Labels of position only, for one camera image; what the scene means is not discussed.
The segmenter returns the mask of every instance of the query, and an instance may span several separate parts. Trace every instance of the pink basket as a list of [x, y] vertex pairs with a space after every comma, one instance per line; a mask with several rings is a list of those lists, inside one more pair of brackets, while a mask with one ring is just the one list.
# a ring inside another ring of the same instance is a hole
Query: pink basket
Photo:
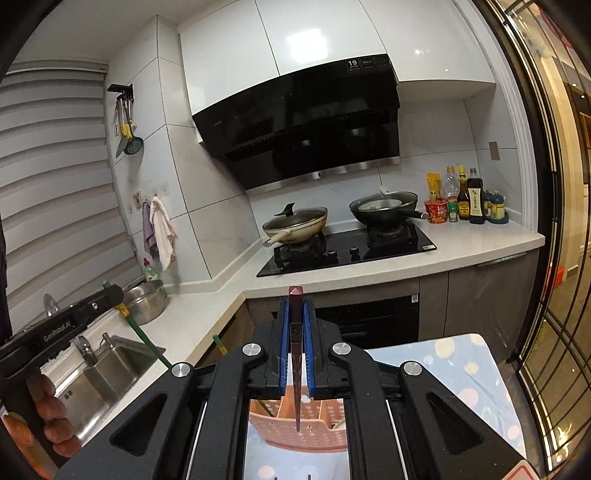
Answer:
[[[307, 397], [308, 389], [302, 386], [302, 396]], [[293, 386], [287, 385], [281, 400], [263, 400], [273, 413], [270, 417], [265, 409], [251, 400], [249, 420], [265, 441], [274, 447], [298, 452], [327, 453], [347, 449], [347, 430], [342, 423], [345, 409], [338, 400], [312, 400], [301, 403], [300, 431], [296, 431], [296, 409], [293, 400]]]

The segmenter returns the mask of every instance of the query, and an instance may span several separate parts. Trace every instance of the white upper cabinet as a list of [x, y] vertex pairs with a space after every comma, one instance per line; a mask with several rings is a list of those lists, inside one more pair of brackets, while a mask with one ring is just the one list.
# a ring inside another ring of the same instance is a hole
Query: white upper cabinet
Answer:
[[452, 0], [360, 0], [400, 82], [494, 83], [491, 69]]
[[181, 46], [191, 114], [279, 75], [254, 0], [202, 18], [181, 32]]
[[279, 73], [384, 53], [359, 0], [256, 0]]

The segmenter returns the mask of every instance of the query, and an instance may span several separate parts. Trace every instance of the blue gripper pad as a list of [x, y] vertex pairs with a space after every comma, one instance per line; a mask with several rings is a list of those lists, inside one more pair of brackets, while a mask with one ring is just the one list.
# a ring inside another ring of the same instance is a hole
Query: blue gripper pad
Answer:
[[281, 354], [279, 355], [279, 392], [281, 396], [285, 395], [285, 386], [287, 385], [287, 355], [289, 354], [289, 335], [290, 301], [285, 300], [283, 308], [283, 329], [281, 332]]
[[306, 378], [308, 382], [308, 396], [314, 398], [314, 350], [312, 347], [312, 324], [310, 320], [310, 302], [304, 300], [304, 319], [302, 325], [302, 335], [304, 342], [304, 352], [306, 353]]

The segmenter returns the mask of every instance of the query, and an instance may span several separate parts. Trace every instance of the gas stove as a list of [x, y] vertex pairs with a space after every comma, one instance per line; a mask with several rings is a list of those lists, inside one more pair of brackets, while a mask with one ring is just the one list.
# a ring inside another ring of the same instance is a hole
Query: gas stove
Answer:
[[273, 257], [257, 277], [305, 272], [321, 268], [400, 257], [437, 247], [408, 220], [395, 229], [358, 229], [317, 235], [306, 242], [273, 249]]

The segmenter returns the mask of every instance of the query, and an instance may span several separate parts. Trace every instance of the blue polka dot tablecloth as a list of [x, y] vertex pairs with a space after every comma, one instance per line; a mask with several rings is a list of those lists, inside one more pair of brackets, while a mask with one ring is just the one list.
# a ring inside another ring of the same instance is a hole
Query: blue polka dot tablecloth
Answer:
[[[400, 366], [415, 360], [525, 457], [521, 426], [499, 369], [480, 335], [460, 335], [368, 350], [374, 360]], [[288, 366], [288, 382], [291, 364]], [[302, 384], [306, 385], [306, 369]], [[244, 480], [349, 480], [347, 452], [304, 453], [266, 444], [248, 425]]]

